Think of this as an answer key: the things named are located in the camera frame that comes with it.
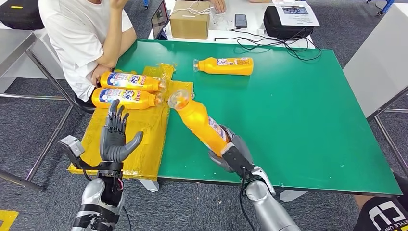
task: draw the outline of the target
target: bottle label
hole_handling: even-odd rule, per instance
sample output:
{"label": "bottle label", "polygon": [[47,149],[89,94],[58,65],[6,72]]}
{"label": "bottle label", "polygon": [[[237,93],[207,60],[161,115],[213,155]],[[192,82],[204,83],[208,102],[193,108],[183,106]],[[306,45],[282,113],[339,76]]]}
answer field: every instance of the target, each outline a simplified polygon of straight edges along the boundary
{"label": "bottle label", "polygon": [[208,124],[210,125],[210,127],[212,127],[214,129],[214,131],[216,131],[219,134],[219,136],[225,142],[227,142],[227,135],[226,135],[224,129],[222,129],[221,126],[218,125],[215,120],[213,120],[211,117],[208,117]]}
{"label": "bottle label", "polygon": [[110,86],[124,87],[129,84],[142,86],[146,82],[146,76],[112,72],[109,74],[107,82]]}
{"label": "bottle label", "polygon": [[249,65],[249,58],[216,59],[217,66]]}
{"label": "bottle label", "polygon": [[116,99],[121,102],[133,102],[137,103],[140,100],[141,91],[139,90],[123,90],[123,89],[110,89],[104,88],[99,95],[99,101],[104,103],[110,103]]}

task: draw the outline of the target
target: paper sheet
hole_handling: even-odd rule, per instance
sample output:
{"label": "paper sheet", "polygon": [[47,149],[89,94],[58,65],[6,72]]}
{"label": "paper sheet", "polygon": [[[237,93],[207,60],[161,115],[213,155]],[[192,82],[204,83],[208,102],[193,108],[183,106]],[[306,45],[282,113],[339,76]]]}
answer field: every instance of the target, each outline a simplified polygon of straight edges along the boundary
{"label": "paper sheet", "polygon": [[[126,127],[127,141],[133,138],[136,132],[140,130],[144,132],[139,147],[124,161],[124,178],[157,179],[170,112],[167,99],[177,89],[187,89],[190,93],[193,91],[193,83],[191,82],[171,81],[174,70],[174,66],[168,64],[160,64],[159,67],[146,67],[143,71],[144,75],[165,77],[169,81],[167,92],[164,94],[165,102],[145,110],[125,109],[123,112],[123,114],[129,112]],[[107,110],[102,108],[95,110],[81,142],[85,149],[81,158],[92,166],[98,165],[102,161],[99,145]],[[82,170],[76,169],[72,164],[70,164],[68,170],[74,174],[82,174]],[[87,173],[96,175],[97,171],[88,170]]]}
{"label": "paper sheet", "polygon": [[320,26],[312,8],[305,1],[272,1],[284,26]]}

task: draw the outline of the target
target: black t-shirt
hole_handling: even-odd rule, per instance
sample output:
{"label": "black t-shirt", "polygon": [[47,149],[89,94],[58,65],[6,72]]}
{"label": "black t-shirt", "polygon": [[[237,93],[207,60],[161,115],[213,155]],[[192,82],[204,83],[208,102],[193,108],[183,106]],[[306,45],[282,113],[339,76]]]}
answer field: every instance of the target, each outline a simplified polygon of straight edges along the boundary
{"label": "black t-shirt", "polygon": [[408,231],[408,213],[397,198],[373,197],[361,209],[354,231]]}

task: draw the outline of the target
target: silver robotic arm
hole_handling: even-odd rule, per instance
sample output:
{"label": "silver robotic arm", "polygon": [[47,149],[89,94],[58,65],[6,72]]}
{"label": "silver robotic arm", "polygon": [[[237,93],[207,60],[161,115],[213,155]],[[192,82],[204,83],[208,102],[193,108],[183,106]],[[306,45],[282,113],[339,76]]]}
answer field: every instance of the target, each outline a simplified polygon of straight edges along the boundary
{"label": "silver robotic arm", "polygon": [[[242,179],[240,200],[244,194],[254,205],[256,215],[263,231],[300,231],[286,210],[273,198],[275,190],[266,173],[254,165],[245,141],[227,127],[230,143],[222,152],[222,158],[209,151],[210,158],[228,172],[237,173]],[[252,229],[254,227],[246,216]]]}
{"label": "silver robotic arm", "polygon": [[[84,171],[90,180],[83,194],[82,203],[71,231],[112,231],[119,221],[125,202],[122,181],[123,161],[141,143],[143,132],[126,143],[125,129],[128,113],[122,117],[124,107],[118,110],[119,100],[112,102],[106,124],[102,128],[100,153],[102,162],[90,166],[81,159],[84,148],[80,141],[67,136],[60,140],[73,165]],[[90,179],[85,170],[98,170],[97,178]]]}

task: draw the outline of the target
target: plastic bottle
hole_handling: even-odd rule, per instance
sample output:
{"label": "plastic bottle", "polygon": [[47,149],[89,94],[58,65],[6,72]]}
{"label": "plastic bottle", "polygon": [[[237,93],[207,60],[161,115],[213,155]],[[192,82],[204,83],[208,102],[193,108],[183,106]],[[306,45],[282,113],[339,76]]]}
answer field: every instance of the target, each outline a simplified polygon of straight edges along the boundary
{"label": "plastic bottle", "polygon": [[201,142],[221,156],[221,151],[229,142],[227,133],[208,116],[202,103],[192,100],[186,90],[177,90],[170,96],[168,105],[178,112],[183,123]]}
{"label": "plastic bottle", "polygon": [[154,107],[163,101],[161,94],[153,95],[147,91],[118,88],[97,88],[91,97],[92,103],[100,108],[109,108],[115,99],[119,99],[120,105],[124,105],[126,109],[141,110]]}
{"label": "plastic bottle", "polygon": [[103,88],[145,90],[150,93],[164,91],[166,89],[166,84],[163,80],[132,73],[107,71],[101,75],[100,82]]}
{"label": "plastic bottle", "polygon": [[194,60],[194,71],[204,71],[209,74],[249,76],[254,70],[252,58],[215,59],[213,57],[198,61]]}

